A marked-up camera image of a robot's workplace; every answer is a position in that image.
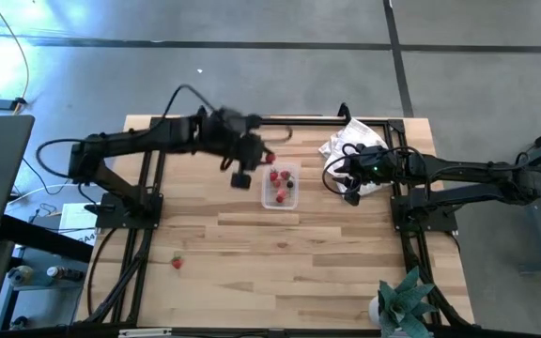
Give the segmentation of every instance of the potted plant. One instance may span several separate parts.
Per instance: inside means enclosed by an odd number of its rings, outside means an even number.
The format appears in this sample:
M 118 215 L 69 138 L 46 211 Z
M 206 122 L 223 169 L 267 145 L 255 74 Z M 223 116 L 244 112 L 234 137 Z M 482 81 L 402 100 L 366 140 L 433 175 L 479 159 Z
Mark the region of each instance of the potted plant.
M 423 314 L 438 309 L 421 300 L 435 285 L 417 285 L 419 267 L 412 269 L 396 288 L 379 281 L 379 295 L 371 300 L 369 315 L 381 326 L 381 337 L 387 338 L 396 330 L 403 330 L 411 338 L 428 338 L 429 332 L 421 322 Z

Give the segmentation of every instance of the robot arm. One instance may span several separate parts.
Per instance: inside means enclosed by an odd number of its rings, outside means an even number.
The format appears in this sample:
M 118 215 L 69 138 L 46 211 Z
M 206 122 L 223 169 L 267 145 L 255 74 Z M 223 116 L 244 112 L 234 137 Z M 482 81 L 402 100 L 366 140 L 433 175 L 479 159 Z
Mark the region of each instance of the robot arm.
M 448 212 L 467 203 L 497 200 L 511 205 L 527 205 L 539 198 L 524 164 L 446 161 L 420 154 L 410 147 L 348 146 L 353 147 L 356 153 L 346 155 L 344 164 L 335 170 L 348 176 L 333 180 L 348 187 L 344 195 L 353 206 L 359 203 L 358 190 L 363 184 L 425 185 L 423 188 L 411 188 L 407 196 L 398 198 L 397 205 L 393 205 L 394 215 L 402 223 L 406 220 L 421 222 L 433 211 Z M 478 184 L 432 192 L 429 187 L 436 180 Z
M 249 189 L 251 178 L 246 172 L 274 160 L 260 136 L 250 133 L 260 124 L 258 115 L 242 115 L 225 108 L 208 115 L 202 107 L 196 115 L 164 118 L 147 130 L 93 134 L 72 146 L 68 176 L 74 183 L 101 186 L 120 199 L 130 214 L 147 213 L 153 203 L 146 187 L 131 185 L 110 170 L 104 159 L 155 150 L 168 154 L 203 151 L 223 157 L 223 171 L 237 161 L 240 166 L 231 186 Z

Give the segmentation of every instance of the desk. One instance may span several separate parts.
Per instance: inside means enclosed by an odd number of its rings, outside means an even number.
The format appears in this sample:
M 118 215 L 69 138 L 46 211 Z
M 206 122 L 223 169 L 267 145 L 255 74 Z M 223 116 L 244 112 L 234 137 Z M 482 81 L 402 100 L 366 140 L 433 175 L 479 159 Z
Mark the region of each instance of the desk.
M 129 115 L 125 130 L 147 128 L 150 118 Z M 428 120 L 404 122 L 409 145 L 435 154 Z M 341 128 L 296 126 L 287 144 L 271 147 L 277 161 L 301 165 L 299 204 L 291 212 L 262 207 L 263 170 L 253 173 L 249 191 L 241 191 L 229 186 L 232 169 L 219 172 L 220 158 L 168 156 L 162 221 L 151 243 L 138 326 L 374 328 L 368 303 L 379 280 L 397 284 L 404 277 L 402 247 L 392 226 L 392 190 L 351 207 L 323 187 L 325 159 L 317 150 Z M 285 130 L 265 126 L 260 133 L 280 138 Z M 114 170 L 136 184 L 142 158 L 117 158 Z M 95 306 L 118 278 L 127 233 L 116 231 L 102 250 L 93 279 Z M 427 233 L 426 240 L 436 284 L 473 322 L 456 245 L 440 233 Z M 174 254 L 184 257 L 180 270 L 170 265 Z M 124 315 L 131 285 L 128 290 Z M 77 320 L 86 317 L 85 292 L 77 314 Z

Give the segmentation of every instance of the gray floor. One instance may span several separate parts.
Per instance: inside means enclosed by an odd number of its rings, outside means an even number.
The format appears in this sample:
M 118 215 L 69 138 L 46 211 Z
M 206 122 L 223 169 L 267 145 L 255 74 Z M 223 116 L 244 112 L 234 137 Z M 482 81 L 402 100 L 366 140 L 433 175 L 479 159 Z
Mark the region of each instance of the gray floor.
M 16 33 L 41 37 L 390 42 L 380 0 L 0 3 Z M 402 43 L 541 45 L 541 0 L 393 3 Z M 6 33 L 0 22 L 0 34 Z M 246 112 L 334 115 L 346 101 L 355 115 L 403 115 L 389 51 L 25 49 L 31 105 L 24 112 L 37 118 L 26 152 L 31 162 L 43 141 L 117 131 L 127 114 L 160 113 L 180 83 Z M 403 53 L 403 59 L 414 115 L 429 118 L 440 156 L 512 161 L 541 134 L 541 54 Z M 19 95 L 23 72 L 13 43 L 0 44 L 0 98 Z M 196 108 L 196 100 L 184 95 L 173 113 Z M 67 152 L 63 146 L 48 150 L 46 160 L 63 170 Z M 39 182 L 23 167 L 17 185 L 27 192 Z M 55 199 L 37 193 L 9 212 L 24 217 L 43 201 L 61 207 L 79 198 L 74 189 Z M 518 274 L 519 264 L 540 254 L 524 210 L 484 203 L 464 207 L 457 219 L 476 322 L 541 333 L 541 273 Z

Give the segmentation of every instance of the clear plastic container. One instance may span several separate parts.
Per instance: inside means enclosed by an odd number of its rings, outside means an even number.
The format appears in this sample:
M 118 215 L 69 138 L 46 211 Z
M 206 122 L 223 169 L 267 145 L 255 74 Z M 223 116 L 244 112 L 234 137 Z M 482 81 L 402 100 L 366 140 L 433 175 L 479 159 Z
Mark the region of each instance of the clear plastic container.
M 276 180 L 280 182 L 280 187 L 277 188 L 274 182 L 271 181 L 271 173 L 276 172 L 278 177 Z M 293 187 L 288 188 L 287 182 L 281 173 L 289 172 L 290 181 L 293 182 Z M 298 205 L 298 193 L 300 191 L 300 165 L 288 162 L 275 162 L 273 165 L 267 165 L 264 169 L 262 177 L 262 206 L 269 209 L 293 210 Z M 277 201 L 277 196 L 280 190 L 286 191 L 285 199 L 282 202 Z

